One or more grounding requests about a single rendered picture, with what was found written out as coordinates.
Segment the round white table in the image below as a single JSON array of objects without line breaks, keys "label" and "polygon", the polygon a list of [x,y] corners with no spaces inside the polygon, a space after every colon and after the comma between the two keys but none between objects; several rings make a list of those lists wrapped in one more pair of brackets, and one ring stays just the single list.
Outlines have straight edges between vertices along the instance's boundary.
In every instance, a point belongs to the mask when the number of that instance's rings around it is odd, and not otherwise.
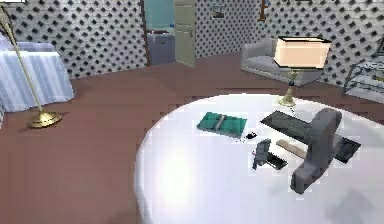
[{"label": "round white table", "polygon": [[[361,144],[346,163],[333,161],[299,195],[291,175],[301,159],[252,168],[259,141],[282,139],[262,124],[279,109],[269,94],[230,94],[194,101],[161,118],[137,153],[135,191],[140,224],[384,224],[384,126],[343,112],[338,134]],[[197,128],[207,112],[247,120],[233,138]],[[257,136],[247,139],[248,133]]]}]

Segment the black phone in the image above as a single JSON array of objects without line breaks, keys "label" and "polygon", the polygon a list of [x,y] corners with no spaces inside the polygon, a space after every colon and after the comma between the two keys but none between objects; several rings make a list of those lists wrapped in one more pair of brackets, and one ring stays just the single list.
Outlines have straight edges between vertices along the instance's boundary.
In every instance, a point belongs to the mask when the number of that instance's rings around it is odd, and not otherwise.
[{"label": "black phone", "polygon": [[269,152],[266,162],[276,170],[281,170],[287,165],[287,161]]}]

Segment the brown wooden wall fixture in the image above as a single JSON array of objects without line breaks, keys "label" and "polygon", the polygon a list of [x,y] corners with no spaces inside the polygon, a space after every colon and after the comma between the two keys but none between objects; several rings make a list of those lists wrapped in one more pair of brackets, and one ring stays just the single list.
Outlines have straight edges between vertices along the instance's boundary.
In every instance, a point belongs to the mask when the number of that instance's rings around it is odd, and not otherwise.
[{"label": "brown wooden wall fixture", "polygon": [[259,18],[257,19],[258,22],[264,22],[266,20],[266,10],[270,4],[270,0],[260,0],[260,13]]}]

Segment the table lamp with cream shade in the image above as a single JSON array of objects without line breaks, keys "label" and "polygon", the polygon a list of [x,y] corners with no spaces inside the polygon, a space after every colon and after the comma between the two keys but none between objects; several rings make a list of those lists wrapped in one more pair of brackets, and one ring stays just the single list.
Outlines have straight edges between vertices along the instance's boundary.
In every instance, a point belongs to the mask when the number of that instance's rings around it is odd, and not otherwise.
[{"label": "table lamp with cream shade", "polygon": [[320,37],[279,36],[274,62],[279,68],[290,69],[290,81],[285,95],[278,101],[282,106],[294,107],[293,90],[300,70],[322,69],[331,41]]}]

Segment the small framed wall picture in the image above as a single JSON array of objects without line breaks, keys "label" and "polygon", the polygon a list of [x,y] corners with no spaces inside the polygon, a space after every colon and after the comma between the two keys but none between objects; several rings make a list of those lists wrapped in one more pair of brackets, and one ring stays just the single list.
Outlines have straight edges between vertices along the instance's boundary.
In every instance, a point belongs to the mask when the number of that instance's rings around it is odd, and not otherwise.
[{"label": "small framed wall picture", "polygon": [[212,4],[212,18],[222,19],[224,17],[224,3],[222,0],[216,0]]}]

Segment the pale green room door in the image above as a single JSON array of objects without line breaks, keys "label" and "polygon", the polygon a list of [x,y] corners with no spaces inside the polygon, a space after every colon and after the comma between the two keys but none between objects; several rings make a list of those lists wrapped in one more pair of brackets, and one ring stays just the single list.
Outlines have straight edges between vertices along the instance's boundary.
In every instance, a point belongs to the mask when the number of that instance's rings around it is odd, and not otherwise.
[{"label": "pale green room door", "polygon": [[195,67],[195,0],[174,0],[175,59]]}]

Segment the beige flat box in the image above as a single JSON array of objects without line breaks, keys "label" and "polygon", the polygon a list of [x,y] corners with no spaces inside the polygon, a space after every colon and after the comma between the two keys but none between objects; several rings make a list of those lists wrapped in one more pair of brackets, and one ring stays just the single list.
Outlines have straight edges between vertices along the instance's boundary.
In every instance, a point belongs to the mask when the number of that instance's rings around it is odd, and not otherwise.
[{"label": "beige flat box", "polygon": [[306,152],[305,152],[302,148],[300,148],[300,147],[298,147],[298,146],[295,146],[295,145],[289,143],[288,141],[286,141],[286,140],[284,140],[284,139],[280,139],[280,140],[278,140],[278,141],[276,142],[276,144],[277,144],[279,147],[281,147],[281,148],[285,149],[286,151],[288,151],[288,152],[290,152],[290,153],[296,155],[296,156],[299,157],[299,158],[304,159],[305,156],[306,156]]}]

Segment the brass floor lamp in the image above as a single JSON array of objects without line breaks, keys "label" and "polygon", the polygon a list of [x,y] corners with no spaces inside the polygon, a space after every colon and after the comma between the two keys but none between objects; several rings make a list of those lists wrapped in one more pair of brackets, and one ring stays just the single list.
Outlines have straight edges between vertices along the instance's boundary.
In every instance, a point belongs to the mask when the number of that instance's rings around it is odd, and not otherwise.
[{"label": "brass floor lamp", "polygon": [[27,126],[32,129],[38,129],[38,128],[46,128],[58,123],[59,121],[62,120],[62,116],[55,112],[46,112],[40,103],[35,86],[32,82],[32,79],[27,70],[27,67],[22,59],[20,49],[14,37],[14,32],[13,32],[13,28],[11,27],[10,17],[1,3],[0,3],[0,27],[8,36],[15,50],[18,61],[20,63],[20,66],[22,68],[26,81],[33,95],[33,99],[38,108],[38,113],[27,122]]}]

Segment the small grey figurine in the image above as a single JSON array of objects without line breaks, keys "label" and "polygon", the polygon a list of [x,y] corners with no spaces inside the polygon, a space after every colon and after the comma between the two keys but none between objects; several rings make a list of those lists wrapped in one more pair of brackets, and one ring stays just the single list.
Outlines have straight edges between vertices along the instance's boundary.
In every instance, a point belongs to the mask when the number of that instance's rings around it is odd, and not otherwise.
[{"label": "small grey figurine", "polygon": [[262,166],[266,163],[270,144],[270,139],[264,139],[257,144],[252,165],[253,169],[257,169],[258,166]]}]

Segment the bed with pale blue cover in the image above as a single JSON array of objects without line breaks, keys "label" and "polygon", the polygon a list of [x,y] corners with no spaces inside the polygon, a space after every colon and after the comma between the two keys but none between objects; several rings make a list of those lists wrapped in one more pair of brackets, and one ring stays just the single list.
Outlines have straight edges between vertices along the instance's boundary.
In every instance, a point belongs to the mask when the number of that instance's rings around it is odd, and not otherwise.
[{"label": "bed with pale blue cover", "polygon": [[[52,44],[18,42],[17,46],[41,105],[74,98],[67,70]],[[0,121],[5,112],[36,106],[14,47],[0,33]]]}]

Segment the grey blue cabinet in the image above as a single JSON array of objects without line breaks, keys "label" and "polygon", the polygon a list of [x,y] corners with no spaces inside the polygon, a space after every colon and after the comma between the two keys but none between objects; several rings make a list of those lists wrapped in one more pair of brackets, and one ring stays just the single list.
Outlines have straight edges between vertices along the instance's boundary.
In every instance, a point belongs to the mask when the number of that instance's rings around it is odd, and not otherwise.
[{"label": "grey blue cabinet", "polygon": [[175,61],[175,36],[173,34],[150,32],[147,38],[151,66]]}]

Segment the grey curved statue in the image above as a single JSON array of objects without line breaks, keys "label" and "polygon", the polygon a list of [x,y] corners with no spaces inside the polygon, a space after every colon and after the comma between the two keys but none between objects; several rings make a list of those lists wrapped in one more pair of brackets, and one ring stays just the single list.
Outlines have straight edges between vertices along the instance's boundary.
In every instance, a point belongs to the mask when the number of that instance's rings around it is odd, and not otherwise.
[{"label": "grey curved statue", "polygon": [[334,136],[342,113],[325,108],[319,111],[306,132],[307,152],[303,163],[293,172],[290,188],[298,194],[318,180],[336,155]]}]

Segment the metal frame shelf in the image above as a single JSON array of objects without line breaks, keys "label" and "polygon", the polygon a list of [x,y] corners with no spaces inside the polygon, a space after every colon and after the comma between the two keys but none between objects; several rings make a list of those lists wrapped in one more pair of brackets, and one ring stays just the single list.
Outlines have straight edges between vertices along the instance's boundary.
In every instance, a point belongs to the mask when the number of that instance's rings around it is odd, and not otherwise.
[{"label": "metal frame shelf", "polygon": [[351,66],[342,94],[384,104],[384,35],[371,57]]}]

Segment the green open book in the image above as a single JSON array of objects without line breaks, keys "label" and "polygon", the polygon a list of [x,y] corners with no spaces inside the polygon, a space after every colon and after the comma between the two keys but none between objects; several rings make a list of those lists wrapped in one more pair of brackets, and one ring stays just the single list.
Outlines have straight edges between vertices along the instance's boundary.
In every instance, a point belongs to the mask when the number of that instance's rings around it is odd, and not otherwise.
[{"label": "green open book", "polygon": [[207,112],[198,123],[197,128],[202,131],[240,138],[247,120],[244,118]]}]

